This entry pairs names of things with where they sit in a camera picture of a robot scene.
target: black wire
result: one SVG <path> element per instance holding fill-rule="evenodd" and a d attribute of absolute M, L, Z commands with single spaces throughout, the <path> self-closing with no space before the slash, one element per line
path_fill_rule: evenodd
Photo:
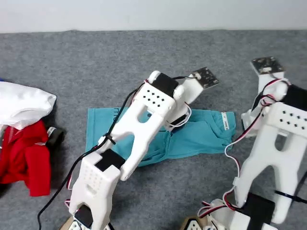
<path fill-rule="evenodd" d="M 216 229 L 216 230 L 219 230 L 219 229 L 217 228 L 217 226 L 215 225 L 215 223 L 213 222 L 213 220 L 211 220 L 211 223 L 215 226 L 215 229 Z"/>
<path fill-rule="evenodd" d="M 111 223 L 108 224 L 110 230 L 115 230 Z"/>
<path fill-rule="evenodd" d="M 307 171 L 305 172 L 305 174 L 303 175 L 303 177 L 301 178 L 301 180 L 299 181 L 299 183 L 297 184 L 296 190 L 294 192 L 294 196 L 297 196 L 299 191 L 301 190 L 305 180 L 307 178 Z"/>
<path fill-rule="evenodd" d="M 178 77 L 174 77 L 174 80 L 180 80 L 180 79 L 194 79 L 196 77 L 187 77 L 187 76 L 178 76 Z"/>
<path fill-rule="evenodd" d="M 140 87 L 142 86 L 143 84 L 141 84 L 137 89 L 133 90 L 132 92 L 130 92 L 128 94 L 128 96 L 126 97 L 123 105 L 121 106 L 117 116 L 115 117 L 113 123 L 111 124 L 110 126 L 110 129 L 108 130 L 108 132 L 106 133 L 106 135 L 110 135 L 110 133 L 112 132 L 112 129 L 114 128 L 116 122 L 118 121 L 121 113 L 123 112 L 124 110 L 124 107 L 127 103 L 127 101 L 129 100 L 130 96 L 132 94 L 134 94 L 135 92 L 137 92 Z M 69 177 L 71 176 L 74 168 L 76 167 L 76 165 L 78 164 L 79 161 L 81 161 L 84 157 L 86 157 L 87 155 L 89 155 L 90 153 L 96 151 L 97 149 L 101 148 L 107 141 L 108 139 L 105 138 L 98 146 L 95 146 L 93 147 L 91 150 L 85 152 L 84 154 L 82 154 L 80 157 L 78 157 L 78 159 L 73 163 L 71 169 L 69 170 L 67 176 L 65 177 L 65 179 L 63 180 L 62 184 L 59 186 L 59 188 L 57 189 L 57 191 L 54 193 L 54 195 L 51 197 L 51 199 L 45 204 L 45 206 L 39 211 L 38 215 L 37 215 L 37 221 L 38 221 L 38 226 L 39 226 L 39 230 L 42 229 L 42 224 L 40 222 L 40 216 L 42 215 L 42 213 L 46 210 L 46 208 L 52 203 L 52 201 L 57 197 L 57 195 L 60 193 L 60 191 L 62 190 L 62 188 L 64 187 L 65 183 L 68 181 Z"/>

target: white wire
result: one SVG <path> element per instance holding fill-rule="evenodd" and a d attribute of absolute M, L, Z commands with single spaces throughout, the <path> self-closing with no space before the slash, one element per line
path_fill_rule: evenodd
<path fill-rule="evenodd" d="M 227 145 L 227 146 L 225 147 L 225 149 L 224 149 L 224 154 L 225 154 L 225 156 L 228 157 L 228 158 L 233 159 L 234 162 L 236 163 L 237 177 L 240 176 L 240 165 L 239 165 L 239 163 L 238 163 L 238 161 L 237 161 L 236 158 L 234 158 L 234 157 L 228 155 L 227 149 L 228 149 L 230 146 L 232 146 L 232 145 L 238 143 L 240 140 L 242 140 L 242 139 L 247 135 L 247 133 L 250 132 L 250 130 L 251 130 L 251 127 L 248 127 L 248 131 L 247 131 L 244 135 L 242 135 L 242 136 L 241 136 L 239 139 L 237 139 L 236 141 L 234 141 L 234 142 L 230 143 L 229 145 Z M 225 193 L 223 194 L 223 202 L 227 205 L 227 207 L 229 207 L 229 206 L 228 206 L 228 203 L 225 201 L 225 197 L 226 197 L 227 194 L 231 193 L 234 189 L 235 189 L 235 186 L 233 186 L 230 190 L 228 190 L 227 192 L 225 192 Z"/>
<path fill-rule="evenodd" d="M 71 201 L 70 200 L 65 200 L 64 201 L 64 204 L 67 208 L 69 208 L 69 205 L 70 205 Z"/>
<path fill-rule="evenodd" d="M 111 230 L 111 228 L 109 227 L 109 225 L 106 225 L 104 230 Z"/>
<path fill-rule="evenodd" d="M 188 122 L 188 120 L 190 119 L 190 117 L 191 117 L 191 115 L 192 115 L 192 109 L 191 109 L 191 107 L 190 107 L 187 103 L 185 103 L 185 104 L 186 104 L 186 106 L 187 106 L 187 108 L 188 108 L 188 110 L 189 110 L 189 115 L 188 115 L 188 117 L 187 117 L 184 121 L 182 121 L 181 123 L 179 123 L 179 125 L 173 125 L 173 124 L 171 124 L 171 123 L 168 122 L 168 124 L 169 124 L 171 127 L 181 127 L 181 126 L 183 126 L 184 124 L 186 124 L 186 123 Z"/>
<path fill-rule="evenodd" d="M 203 210 L 210 209 L 210 208 L 211 208 L 211 206 L 201 207 L 201 208 L 198 210 L 198 212 L 197 212 L 197 216 L 199 217 L 199 216 L 201 215 L 201 212 L 202 212 Z"/>

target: teal cloth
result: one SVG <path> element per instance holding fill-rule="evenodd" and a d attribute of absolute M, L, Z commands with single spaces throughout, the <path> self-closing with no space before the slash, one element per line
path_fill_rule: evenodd
<path fill-rule="evenodd" d="M 88 109 L 86 150 L 95 146 L 104 135 L 119 108 Z M 192 109 L 189 121 L 179 130 L 173 132 L 162 128 L 150 143 L 148 152 L 139 166 L 158 163 L 165 159 L 176 159 L 194 156 L 200 153 L 222 153 L 232 142 L 236 130 L 236 120 L 233 112 L 226 112 L 229 129 L 225 130 L 221 112 Z M 146 122 L 150 114 L 144 113 L 140 122 Z M 133 145 L 133 135 L 116 143 L 112 150 L 127 159 Z"/>

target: carpet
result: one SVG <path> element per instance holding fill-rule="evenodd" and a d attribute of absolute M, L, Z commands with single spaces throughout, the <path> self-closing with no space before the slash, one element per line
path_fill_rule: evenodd
<path fill-rule="evenodd" d="M 121 106 L 126 95 L 153 70 L 171 77 L 207 66 L 220 84 L 205 91 L 191 106 L 234 111 L 237 134 L 240 114 L 257 92 L 253 58 L 275 56 L 293 84 L 307 89 L 307 31 L 129 31 L 0 34 L 0 78 L 55 94 L 54 111 L 44 120 L 67 131 L 61 149 L 51 156 L 55 192 L 72 163 L 85 149 L 89 107 Z M 239 142 L 230 153 L 240 162 L 249 156 L 254 138 Z M 300 174 L 307 168 L 304 158 Z M 75 170 L 77 177 L 79 167 Z M 119 182 L 111 221 L 117 230 L 177 230 L 195 215 L 200 201 L 221 198 L 236 175 L 223 154 L 201 154 L 138 168 Z M 272 168 L 251 191 L 271 198 Z M 2 188 L 0 225 L 4 230 L 38 229 L 36 215 L 49 197 L 29 197 L 23 182 Z M 42 215 L 43 230 L 58 230 L 69 217 L 66 189 Z M 307 198 L 307 187 L 300 194 Z M 294 203 L 278 228 L 305 229 L 307 206 Z"/>

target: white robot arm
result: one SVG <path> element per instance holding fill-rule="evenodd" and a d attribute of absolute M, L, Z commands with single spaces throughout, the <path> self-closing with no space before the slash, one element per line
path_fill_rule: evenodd
<path fill-rule="evenodd" d="M 250 156 L 234 180 L 237 208 L 221 200 L 209 206 L 221 207 L 208 217 L 218 230 L 270 230 L 281 224 L 296 199 L 297 172 L 307 146 L 307 91 L 291 85 L 274 57 L 252 60 L 259 77 L 259 90 L 252 109 L 242 114 L 246 137 L 256 136 Z M 286 138 L 277 150 L 278 135 Z M 253 180 L 268 166 L 275 172 L 274 202 L 249 193 Z"/>
<path fill-rule="evenodd" d="M 191 113 L 188 104 L 204 89 L 218 83 L 207 68 L 185 77 L 181 85 L 175 79 L 154 71 L 110 135 L 100 138 L 99 144 L 103 141 L 105 144 L 83 158 L 71 194 L 69 212 L 74 216 L 74 222 L 69 230 L 108 228 L 112 195 L 118 180 L 125 181 L 131 176 L 162 126 L 172 130 L 184 125 Z M 151 116 L 147 122 L 141 123 L 138 118 L 145 111 Z M 129 134 L 134 135 L 134 142 L 131 155 L 124 160 L 111 148 Z"/>

